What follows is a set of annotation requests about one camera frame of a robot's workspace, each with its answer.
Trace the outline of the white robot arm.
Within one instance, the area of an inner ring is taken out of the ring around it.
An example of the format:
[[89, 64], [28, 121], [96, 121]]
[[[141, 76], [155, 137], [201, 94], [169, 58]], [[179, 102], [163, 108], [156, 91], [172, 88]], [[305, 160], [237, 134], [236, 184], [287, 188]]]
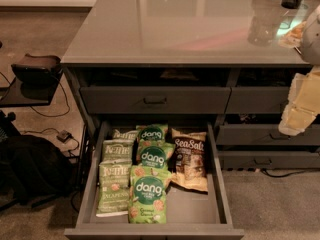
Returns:
[[296, 73], [289, 89], [288, 104], [278, 130], [285, 135], [303, 133], [320, 114], [320, 6], [280, 40], [279, 45], [294, 48], [312, 69], [306, 75]]

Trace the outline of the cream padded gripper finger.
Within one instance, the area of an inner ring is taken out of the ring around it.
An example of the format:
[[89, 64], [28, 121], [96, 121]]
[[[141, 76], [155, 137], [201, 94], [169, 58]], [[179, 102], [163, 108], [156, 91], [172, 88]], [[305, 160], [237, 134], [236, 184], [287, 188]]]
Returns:
[[313, 67], [306, 75], [295, 74], [288, 100], [297, 108], [320, 113], [320, 67]]
[[309, 111], [288, 104], [282, 113], [278, 130], [285, 135], [297, 136], [303, 133], [315, 119], [316, 116]]

